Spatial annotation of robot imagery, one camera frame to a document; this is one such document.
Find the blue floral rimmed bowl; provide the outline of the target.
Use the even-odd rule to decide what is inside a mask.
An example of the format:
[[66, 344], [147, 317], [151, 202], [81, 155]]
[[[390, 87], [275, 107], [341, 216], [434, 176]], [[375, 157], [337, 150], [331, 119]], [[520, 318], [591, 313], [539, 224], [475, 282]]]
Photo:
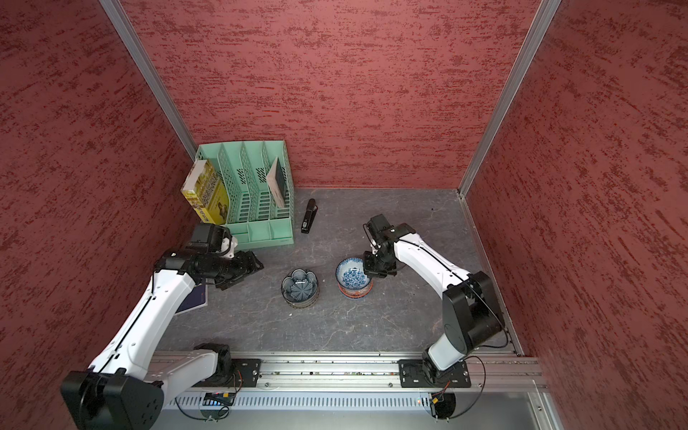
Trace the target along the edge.
[[362, 258], [351, 257], [339, 263], [335, 271], [336, 280], [346, 290], [363, 290], [371, 284], [371, 279], [365, 274]]

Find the orange white pattern bowl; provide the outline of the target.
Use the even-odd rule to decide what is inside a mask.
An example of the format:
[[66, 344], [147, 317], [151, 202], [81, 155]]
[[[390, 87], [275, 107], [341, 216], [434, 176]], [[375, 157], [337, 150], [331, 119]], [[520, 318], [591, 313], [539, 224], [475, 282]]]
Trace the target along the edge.
[[351, 290], [350, 288], [344, 288], [344, 286], [339, 286], [339, 290], [340, 293], [342, 293], [342, 295], [344, 295], [345, 297], [351, 299], [360, 299], [370, 293], [370, 291], [372, 290], [372, 286], [369, 285], [365, 288], [362, 288], [361, 290]]

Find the dark flower-shaped bowl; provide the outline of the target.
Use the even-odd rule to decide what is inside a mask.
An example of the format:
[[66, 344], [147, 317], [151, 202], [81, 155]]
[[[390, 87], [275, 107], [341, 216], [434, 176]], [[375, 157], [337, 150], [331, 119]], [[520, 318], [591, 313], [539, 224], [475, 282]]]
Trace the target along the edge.
[[319, 293], [318, 279], [311, 271], [296, 269], [281, 283], [281, 295], [286, 302], [302, 302], [311, 297], [318, 299]]

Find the pink striped bowl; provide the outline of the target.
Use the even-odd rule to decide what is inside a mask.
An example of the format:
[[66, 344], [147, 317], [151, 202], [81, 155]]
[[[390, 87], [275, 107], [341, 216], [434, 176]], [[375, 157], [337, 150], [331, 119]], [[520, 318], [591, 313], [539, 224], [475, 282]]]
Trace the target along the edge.
[[310, 306], [313, 306], [316, 302], [317, 302], [317, 298], [311, 297], [310, 299], [302, 301], [302, 302], [294, 302], [294, 301], [288, 300], [287, 304], [290, 305], [291, 307], [295, 308], [295, 309], [304, 309], [304, 308], [308, 308]]

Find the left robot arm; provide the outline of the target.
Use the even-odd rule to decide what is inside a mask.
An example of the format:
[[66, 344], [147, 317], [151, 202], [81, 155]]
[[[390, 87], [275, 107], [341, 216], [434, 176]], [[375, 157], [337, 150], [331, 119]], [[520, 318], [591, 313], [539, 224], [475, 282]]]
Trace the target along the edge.
[[61, 394], [80, 429], [150, 429], [165, 404], [187, 389], [241, 389], [245, 378], [229, 347], [203, 343], [161, 370], [150, 371], [162, 335], [184, 300], [206, 281], [229, 288], [263, 270], [250, 251], [233, 257], [171, 251], [157, 261], [148, 290], [114, 338], [84, 371], [69, 373]]

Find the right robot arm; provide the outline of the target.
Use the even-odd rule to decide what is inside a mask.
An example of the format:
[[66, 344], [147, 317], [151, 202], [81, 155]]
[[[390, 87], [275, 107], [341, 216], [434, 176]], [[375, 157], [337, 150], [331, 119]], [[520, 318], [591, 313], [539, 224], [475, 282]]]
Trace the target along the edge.
[[371, 249], [364, 252], [365, 275], [383, 279], [399, 263], [419, 275], [442, 299], [444, 333], [425, 353], [426, 369], [443, 373], [498, 333], [506, 331], [494, 283], [485, 272], [469, 272], [430, 247], [407, 224], [394, 226], [383, 215], [364, 225]]

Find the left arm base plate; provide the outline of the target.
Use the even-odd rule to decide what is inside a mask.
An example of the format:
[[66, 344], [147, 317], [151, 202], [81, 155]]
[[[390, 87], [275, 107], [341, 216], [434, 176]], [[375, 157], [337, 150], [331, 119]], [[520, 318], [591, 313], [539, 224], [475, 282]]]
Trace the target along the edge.
[[248, 387], [257, 385], [263, 361], [258, 358], [239, 358], [230, 362], [219, 363], [215, 374], [208, 383], [215, 387]]

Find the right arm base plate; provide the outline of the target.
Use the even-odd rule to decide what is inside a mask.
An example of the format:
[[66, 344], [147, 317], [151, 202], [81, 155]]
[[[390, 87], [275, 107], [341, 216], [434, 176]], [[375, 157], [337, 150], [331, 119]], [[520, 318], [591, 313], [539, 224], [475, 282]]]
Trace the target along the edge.
[[465, 362], [446, 370], [437, 370], [429, 359], [402, 359], [398, 362], [402, 388], [470, 388], [471, 379]]

